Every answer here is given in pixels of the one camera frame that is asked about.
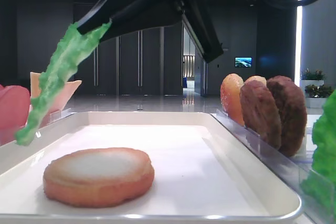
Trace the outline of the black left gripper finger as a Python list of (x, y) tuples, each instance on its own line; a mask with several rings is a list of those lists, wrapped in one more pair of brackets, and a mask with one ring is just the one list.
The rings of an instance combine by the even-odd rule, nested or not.
[(77, 30), (84, 35), (111, 22), (101, 38), (105, 41), (138, 30), (171, 26), (181, 20), (175, 0), (98, 0), (78, 21)]

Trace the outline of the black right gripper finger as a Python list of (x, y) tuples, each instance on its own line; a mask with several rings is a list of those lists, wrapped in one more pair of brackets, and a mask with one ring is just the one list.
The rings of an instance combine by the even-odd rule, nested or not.
[(206, 63), (223, 54), (223, 49), (204, 0), (183, 0), (182, 22)]

